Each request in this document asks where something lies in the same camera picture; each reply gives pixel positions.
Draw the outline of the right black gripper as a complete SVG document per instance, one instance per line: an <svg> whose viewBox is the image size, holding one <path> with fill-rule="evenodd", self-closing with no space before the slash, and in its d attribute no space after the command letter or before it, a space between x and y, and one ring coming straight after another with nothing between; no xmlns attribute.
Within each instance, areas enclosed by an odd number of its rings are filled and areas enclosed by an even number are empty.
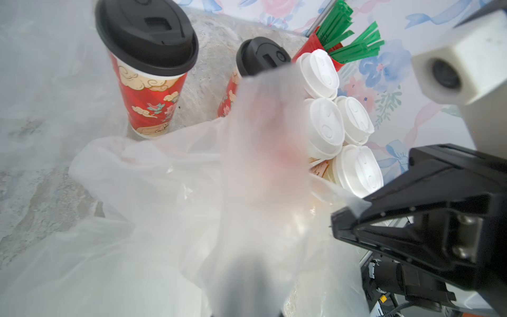
<svg viewBox="0 0 507 317"><path fill-rule="evenodd" d="M331 215L333 236L379 254L367 290L409 305L457 307L475 291L506 312L506 159L456 145L410 150L409 169L366 198L367 209Z"/></svg>

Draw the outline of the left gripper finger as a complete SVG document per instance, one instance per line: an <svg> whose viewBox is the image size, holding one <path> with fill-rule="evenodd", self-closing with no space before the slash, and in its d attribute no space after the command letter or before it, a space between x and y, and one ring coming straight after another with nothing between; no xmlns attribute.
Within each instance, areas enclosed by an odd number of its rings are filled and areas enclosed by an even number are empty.
<svg viewBox="0 0 507 317"><path fill-rule="evenodd" d="M284 315L269 263L261 254L214 257L211 263L211 315Z"/></svg>

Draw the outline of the clear plastic carrier bag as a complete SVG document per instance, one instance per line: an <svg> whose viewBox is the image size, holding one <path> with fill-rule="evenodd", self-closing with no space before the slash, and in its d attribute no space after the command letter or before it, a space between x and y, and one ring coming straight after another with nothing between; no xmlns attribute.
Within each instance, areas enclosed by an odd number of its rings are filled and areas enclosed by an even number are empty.
<svg viewBox="0 0 507 317"><path fill-rule="evenodd" d="M368 316L330 216L367 202L310 174L295 65L244 79L232 112L163 137L90 142L69 173L104 215L1 270L2 316L212 316L215 256L259 253L284 316Z"/></svg>

